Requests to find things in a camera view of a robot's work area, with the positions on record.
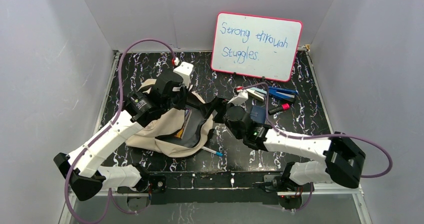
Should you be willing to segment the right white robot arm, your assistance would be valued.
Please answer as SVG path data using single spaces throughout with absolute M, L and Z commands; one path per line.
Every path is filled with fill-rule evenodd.
M 345 188 L 360 184 L 366 159 L 362 149 L 343 133 L 318 138 L 274 129 L 251 119 L 248 112 L 224 98 L 201 104 L 206 117 L 216 112 L 213 120 L 225 124 L 234 137 L 253 150 L 282 152 L 308 158 L 306 163 L 288 163 L 279 183 L 288 191 L 311 182 L 333 181 Z

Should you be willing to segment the beige canvas backpack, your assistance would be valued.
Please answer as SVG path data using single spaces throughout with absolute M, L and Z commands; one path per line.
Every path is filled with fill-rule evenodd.
M 191 116 L 182 139 L 174 135 L 180 130 L 185 119 L 185 110 Z M 171 158 L 184 158 L 198 152 L 214 135 L 213 117 L 203 117 L 200 110 L 186 106 L 185 109 L 171 109 L 158 120 L 150 122 L 143 130 L 128 138 L 128 147 L 162 153 Z

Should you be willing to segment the purple colouring book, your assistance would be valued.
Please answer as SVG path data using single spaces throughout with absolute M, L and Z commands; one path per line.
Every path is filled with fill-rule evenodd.
M 180 130 L 174 135 L 176 138 L 182 139 L 184 136 L 185 129 L 189 123 L 192 111 L 190 109 L 186 109 L 184 113 L 184 122 Z

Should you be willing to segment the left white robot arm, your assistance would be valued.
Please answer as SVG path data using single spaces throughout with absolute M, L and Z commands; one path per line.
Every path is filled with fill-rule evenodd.
M 129 94 L 123 106 L 92 138 L 69 154 L 58 153 L 53 161 L 78 200 L 86 201 L 100 190 L 131 187 L 144 192 L 149 175 L 140 165 L 104 167 L 104 160 L 131 136 L 172 108 L 182 109 L 187 100 L 191 73 L 167 71 L 143 91 Z

